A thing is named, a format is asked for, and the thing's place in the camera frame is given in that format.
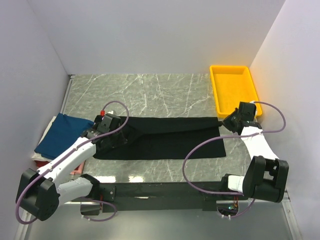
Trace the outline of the black t shirt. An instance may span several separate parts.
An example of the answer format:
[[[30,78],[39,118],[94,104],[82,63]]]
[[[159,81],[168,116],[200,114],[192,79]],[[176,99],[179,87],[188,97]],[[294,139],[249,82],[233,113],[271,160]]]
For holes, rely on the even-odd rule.
[[[200,143],[220,136],[217,117],[130,117],[113,147],[98,148],[98,160],[182,160]]]

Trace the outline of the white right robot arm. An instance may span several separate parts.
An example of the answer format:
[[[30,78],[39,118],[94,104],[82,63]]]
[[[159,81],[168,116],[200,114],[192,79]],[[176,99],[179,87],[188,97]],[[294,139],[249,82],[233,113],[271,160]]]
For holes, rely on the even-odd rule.
[[[237,193],[246,198],[273,203],[283,200],[289,164],[272,151],[261,125],[255,121],[255,102],[240,102],[223,121],[223,126],[236,133],[245,144],[251,162],[244,176],[225,174],[219,187],[222,198],[230,200]]]

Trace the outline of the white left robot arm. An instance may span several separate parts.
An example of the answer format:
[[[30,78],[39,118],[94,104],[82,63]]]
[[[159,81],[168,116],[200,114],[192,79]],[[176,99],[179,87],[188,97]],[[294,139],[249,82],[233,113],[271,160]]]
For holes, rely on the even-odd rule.
[[[92,127],[84,130],[75,142],[57,158],[38,170],[27,169],[20,178],[15,200],[15,216],[20,218],[23,209],[36,220],[45,221],[66,202],[86,198],[99,202],[100,182],[89,174],[83,174],[72,182],[65,177],[99,150],[113,149],[126,143],[122,133],[129,117],[121,118],[111,113],[98,115]]]

